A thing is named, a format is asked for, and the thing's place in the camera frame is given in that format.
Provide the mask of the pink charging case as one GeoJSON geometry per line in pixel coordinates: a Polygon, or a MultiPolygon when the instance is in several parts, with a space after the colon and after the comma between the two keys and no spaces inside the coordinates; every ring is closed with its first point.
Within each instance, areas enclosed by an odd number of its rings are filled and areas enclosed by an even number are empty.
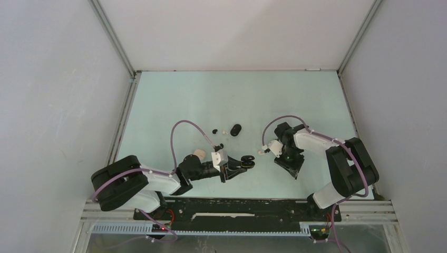
{"type": "Polygon", "coordinates": [[[195,156],[197,156],[200,161],[203,161],[206,158],[206,152],[204,150],[201,150],[201,149],[194,150],[193,154],[195,156]]]}

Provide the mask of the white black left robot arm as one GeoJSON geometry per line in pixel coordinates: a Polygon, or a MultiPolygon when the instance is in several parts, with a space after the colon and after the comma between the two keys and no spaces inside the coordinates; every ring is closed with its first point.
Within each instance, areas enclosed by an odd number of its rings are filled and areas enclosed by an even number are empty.
{"type": "Polygon", "coordinates": [[[255,166],[255,158],[242,156],[239,160],[220,150],[212,153],[210,161],[202,161],[196,154],[186,156],[175,173],[144,167],[134,155],[129,155],[91,176],[92,200],[102,211],[122,206],[141,209],[153,219],[166,215],[164,194],[180,196],[193,188],[192,182],[212,177],[222,183],[247,172],[255,166]]]}

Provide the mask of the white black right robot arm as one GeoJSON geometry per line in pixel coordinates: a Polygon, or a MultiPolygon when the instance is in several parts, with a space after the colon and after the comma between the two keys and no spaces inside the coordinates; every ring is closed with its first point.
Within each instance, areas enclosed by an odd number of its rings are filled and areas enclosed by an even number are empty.
{"type": "Polygon", "coordinates": [[[274,154],[274,162],[296,179],[305,161],[303,152],[319,154],[327,160],[331,181],[308,198],[307,215],[321,220],[328,207],[347,199],[378,182],[379,173],[359,138],[336,140],[312,131],[303,124],[291,127],[281,123],[274,130],[276,139],[265,150],[274,154]]]}

